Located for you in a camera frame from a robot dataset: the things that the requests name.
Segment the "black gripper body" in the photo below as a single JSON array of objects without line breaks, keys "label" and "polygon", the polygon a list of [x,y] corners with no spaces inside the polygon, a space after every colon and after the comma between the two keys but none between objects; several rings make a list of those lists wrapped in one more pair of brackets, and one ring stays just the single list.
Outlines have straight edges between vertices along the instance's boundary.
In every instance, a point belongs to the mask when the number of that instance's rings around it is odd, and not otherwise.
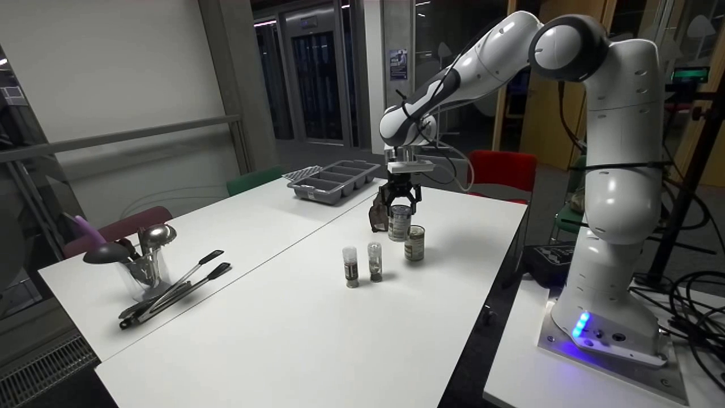
[{"label": "black gripper body", "polygon": [[387,201],[394,201],[396,196],[409,196],[411,190],[421,190],[409,171],[402,173],[387,173],[387,184],[384,186],[384,196]]}]

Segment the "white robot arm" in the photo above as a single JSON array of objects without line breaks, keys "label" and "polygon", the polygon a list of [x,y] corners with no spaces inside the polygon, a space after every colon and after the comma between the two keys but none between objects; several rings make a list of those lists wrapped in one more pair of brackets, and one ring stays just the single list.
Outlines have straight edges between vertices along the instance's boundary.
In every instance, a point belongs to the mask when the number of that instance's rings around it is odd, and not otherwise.
[{"label": "white robot arm", "polygon": [[630,297],[635,263],[663,215],[664,79],[648,39],[611,39],[598,19],[539,19],[512,11],[450,64],[412,100],[391,105],[379,136],[409,150],[434,110],[473,101],[518,73],[579,82],[588,96],[584,210],[553,324],[581,348],[663,366],[658,317]]}]

